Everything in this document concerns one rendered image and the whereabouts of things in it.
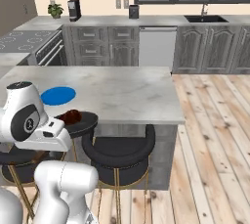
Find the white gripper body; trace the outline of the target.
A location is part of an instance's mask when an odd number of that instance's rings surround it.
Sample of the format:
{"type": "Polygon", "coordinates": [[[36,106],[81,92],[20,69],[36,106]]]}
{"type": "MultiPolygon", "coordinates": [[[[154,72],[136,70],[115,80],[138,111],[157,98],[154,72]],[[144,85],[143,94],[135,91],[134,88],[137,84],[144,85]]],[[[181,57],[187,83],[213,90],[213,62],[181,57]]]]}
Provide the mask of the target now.
{"type": "Polygon", "coordinates": [[[66,129],[56,137],[49,137],[42,131],[35,131],[25,141],[16,142],[15,146],[25,150],[67,152],[71,148],[71,138],[66,129]]]}

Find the brown steak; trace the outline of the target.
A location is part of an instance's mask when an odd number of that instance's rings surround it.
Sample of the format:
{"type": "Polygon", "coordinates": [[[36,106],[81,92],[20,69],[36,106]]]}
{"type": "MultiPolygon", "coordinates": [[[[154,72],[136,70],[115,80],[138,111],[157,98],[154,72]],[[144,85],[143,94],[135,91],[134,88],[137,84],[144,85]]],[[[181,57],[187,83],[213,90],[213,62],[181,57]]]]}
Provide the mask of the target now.
{"type": "Polygon", "coordinates": [[[70,110],[60,116],[60,120],[62,120],[66,125],[80,122],[81,118],[82,115],[78,110],[70,110]]]}

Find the black pan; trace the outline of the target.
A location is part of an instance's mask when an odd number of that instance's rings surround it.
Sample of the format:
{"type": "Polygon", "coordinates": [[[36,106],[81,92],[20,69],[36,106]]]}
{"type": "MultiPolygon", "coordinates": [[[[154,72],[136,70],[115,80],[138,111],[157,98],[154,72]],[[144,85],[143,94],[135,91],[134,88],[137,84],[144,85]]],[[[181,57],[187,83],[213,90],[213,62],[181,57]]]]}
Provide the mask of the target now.
{"type": "Polygon", "coordinates": [[[72,139],[82,137],[83,135],[90,134],[94,135],[94,129],[98,124],[98,116],[93,112],[80,112],[82,115],[81,121],[66,125],[64,124],[65,129],[68,131],[72,139]]]}

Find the blue plate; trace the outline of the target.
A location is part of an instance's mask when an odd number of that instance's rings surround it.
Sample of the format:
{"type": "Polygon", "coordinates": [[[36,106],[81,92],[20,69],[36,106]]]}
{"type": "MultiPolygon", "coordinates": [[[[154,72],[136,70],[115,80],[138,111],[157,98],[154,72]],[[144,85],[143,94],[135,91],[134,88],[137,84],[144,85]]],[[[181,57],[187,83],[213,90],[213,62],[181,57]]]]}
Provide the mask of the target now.
{"type": "Polygon", "coordinates": [[[76,92],[70,87],[53,87],[41,94],[41,100],[47,106],[59,106],[73,100],[76,92]]]}

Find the grey marble dining island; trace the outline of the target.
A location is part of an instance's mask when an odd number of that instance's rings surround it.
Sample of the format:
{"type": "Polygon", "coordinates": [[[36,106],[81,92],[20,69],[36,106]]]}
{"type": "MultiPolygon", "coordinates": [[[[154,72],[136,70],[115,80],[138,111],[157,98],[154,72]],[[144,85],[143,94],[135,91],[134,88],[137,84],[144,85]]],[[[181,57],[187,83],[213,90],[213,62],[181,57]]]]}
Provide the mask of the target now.
{"type": "Polygon", "coordinates": [[[172,169],[177,129],[185,122],[167,67],[36,67],[16,66],[0,78],[0,107],[6,87],[30,81],[40,92],[68,86],[75,98],[61,106],[47,106],[56,116],[69,110],[93,112],[99,117],[97,136],[144,136],[155,128],[156,143],[149,161],[148,187],[166,190],[172,169]]]}

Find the black stool with gold legs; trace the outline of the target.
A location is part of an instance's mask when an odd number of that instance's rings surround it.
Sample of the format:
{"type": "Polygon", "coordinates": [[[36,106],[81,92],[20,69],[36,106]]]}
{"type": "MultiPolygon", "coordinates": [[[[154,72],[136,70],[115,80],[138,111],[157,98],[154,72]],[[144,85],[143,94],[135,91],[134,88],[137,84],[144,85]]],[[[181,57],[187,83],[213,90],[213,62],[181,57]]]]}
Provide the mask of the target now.
{"type": "Polygon", "coordinates": [[[99,183],[115,191],[117,224],[121,224],[120,191],[146,179],[149,156],[155,146],[155,130],[146,125],[145,137],[96,137],[82,140],[82,148],[98,170],[99,183]]]}
{"type": "Polygon", "coordinates": [[[0,151],[1,173],[7,182],[13,183],[18,188],[28,212],[27,217],[34,218],[33,205],[39,190],[36,190],[35,197],[30,202],[23,187],[26,185],[36,187],[34,170],[40,162],[45,160],[63,161],[65,155],[65,152],[22,150],[16,146],[13,146],[7,153],[0,151]]]}

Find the grey stove with hob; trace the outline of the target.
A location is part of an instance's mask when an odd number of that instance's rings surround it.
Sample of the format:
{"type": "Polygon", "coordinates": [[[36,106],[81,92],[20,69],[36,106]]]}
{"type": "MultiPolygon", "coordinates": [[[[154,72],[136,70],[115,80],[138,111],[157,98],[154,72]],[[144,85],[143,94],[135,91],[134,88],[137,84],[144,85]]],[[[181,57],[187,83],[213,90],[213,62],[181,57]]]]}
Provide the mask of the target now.
{"type": "Polygon", "coordinates": [[[13,30],[0,37],[0,54],[28,53],[23,65],[66,66],[60,30],[13,30]]]}

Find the grey lower cupboard run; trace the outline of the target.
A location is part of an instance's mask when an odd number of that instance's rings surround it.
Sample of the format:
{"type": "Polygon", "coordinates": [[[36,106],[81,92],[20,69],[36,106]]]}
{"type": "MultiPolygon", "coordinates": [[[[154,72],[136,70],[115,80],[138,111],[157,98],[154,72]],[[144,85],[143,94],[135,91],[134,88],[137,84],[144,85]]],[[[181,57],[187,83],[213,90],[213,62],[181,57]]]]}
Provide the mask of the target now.
{"type": "Polygon", "coordinates": [[[250,25],[179,26],[173,73],[250,73],[250,25]]]}
{"type": "Polygon", "coordinates": [[[139,28],[137,26],[62,27],[69,66],[137,67],[139,28]]]}

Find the green potted plant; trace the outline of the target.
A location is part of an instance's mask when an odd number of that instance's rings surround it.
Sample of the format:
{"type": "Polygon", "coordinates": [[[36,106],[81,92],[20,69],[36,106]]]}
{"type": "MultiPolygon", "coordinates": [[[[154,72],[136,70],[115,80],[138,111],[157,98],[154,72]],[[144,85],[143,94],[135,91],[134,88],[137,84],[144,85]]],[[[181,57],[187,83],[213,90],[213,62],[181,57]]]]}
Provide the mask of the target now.
{"type": "Polygon", "coordinates": [[[63,8],[61,4],[50,4],[48,6],[48,13],[54,18],[59,19],[63,13],[63,8]]]}

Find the brown tall cupboard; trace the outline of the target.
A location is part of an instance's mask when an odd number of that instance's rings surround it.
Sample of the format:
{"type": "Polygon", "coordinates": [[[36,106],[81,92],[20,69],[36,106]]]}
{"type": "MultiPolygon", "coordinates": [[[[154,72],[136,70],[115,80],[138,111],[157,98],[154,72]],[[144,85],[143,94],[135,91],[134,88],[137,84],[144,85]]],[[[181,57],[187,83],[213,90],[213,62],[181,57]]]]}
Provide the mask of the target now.
{"type": "Polygon", "coordinates": [[[34,0],[0,0],[0,36],[36,16],[34,0]]]}

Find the black coffee machine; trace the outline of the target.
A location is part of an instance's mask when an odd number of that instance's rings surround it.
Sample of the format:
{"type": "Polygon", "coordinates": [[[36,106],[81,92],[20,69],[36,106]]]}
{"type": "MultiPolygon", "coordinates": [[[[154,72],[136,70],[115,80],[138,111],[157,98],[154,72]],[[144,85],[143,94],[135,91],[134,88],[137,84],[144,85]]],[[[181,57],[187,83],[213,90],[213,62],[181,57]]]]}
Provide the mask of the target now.
{"type": "Polygon", "coordinates": [[[76,22],[81,18],[80,0],[69,0],[67,2],[69,20],[76,22]]]}

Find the silver dishwasher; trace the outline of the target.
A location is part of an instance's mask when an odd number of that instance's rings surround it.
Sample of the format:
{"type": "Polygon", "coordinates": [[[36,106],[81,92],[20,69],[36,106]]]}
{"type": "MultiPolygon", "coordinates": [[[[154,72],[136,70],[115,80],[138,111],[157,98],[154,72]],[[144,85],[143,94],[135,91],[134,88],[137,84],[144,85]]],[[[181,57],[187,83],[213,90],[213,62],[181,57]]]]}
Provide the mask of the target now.
{"type": "Polygon", "coordinates": [[[175,27],[141,26],[139,66],[172,69],[176,34],[175,27]]]}

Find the black sink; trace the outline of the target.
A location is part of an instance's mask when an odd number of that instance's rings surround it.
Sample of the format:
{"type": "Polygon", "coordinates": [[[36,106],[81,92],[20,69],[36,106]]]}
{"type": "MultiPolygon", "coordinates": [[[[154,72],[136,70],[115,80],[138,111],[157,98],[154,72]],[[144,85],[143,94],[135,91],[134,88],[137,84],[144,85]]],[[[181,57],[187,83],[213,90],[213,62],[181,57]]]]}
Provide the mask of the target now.
{"type": "Polygon", "coordinates": [[[228,22],[224,18],[218,15],[214,16],[185,16],[189,22],[228,22]]]}

